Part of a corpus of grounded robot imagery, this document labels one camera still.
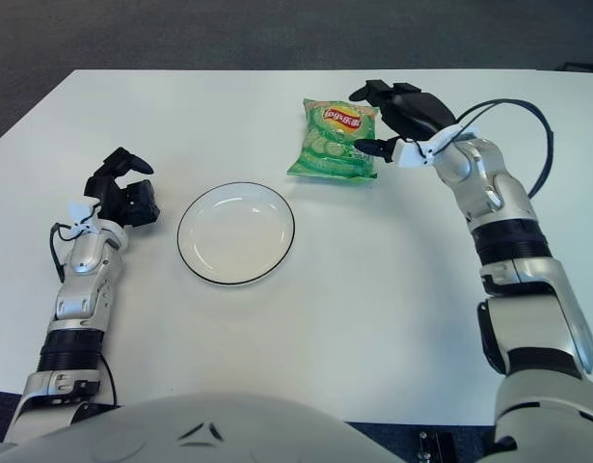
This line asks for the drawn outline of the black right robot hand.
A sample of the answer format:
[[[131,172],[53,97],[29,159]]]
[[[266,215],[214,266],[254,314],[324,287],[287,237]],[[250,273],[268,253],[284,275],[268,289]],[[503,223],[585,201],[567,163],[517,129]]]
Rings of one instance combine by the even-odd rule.
[[[399,139],[404,142],[410,140],[424,159],[425,153],[418,142],[428,141],[457,123],[453,113],[436,96],[409,83],[389,86],[383,80],[366,80],[363,87],[349,96],[349,100],[366,101],[371,107],[378,108],[382,121],[397,134],[387,141],[359,139],[354,142],[357,150],[381,157],[387,163],[392,161],[391,153]]]

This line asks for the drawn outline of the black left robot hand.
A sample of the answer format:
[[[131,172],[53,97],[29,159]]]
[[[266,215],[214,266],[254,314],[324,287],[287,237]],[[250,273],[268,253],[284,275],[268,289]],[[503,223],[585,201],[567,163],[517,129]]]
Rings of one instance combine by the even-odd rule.
[[[154,190],[148,179],[130,183],[120,188],[116,179],[129,171],[144,175],[154,173],[150,165],[130,151],[119,147],[88,178],[84,195],[98,199],[99,219],[117,223],[121,227],[139,227],[154,223],[160,214]]]

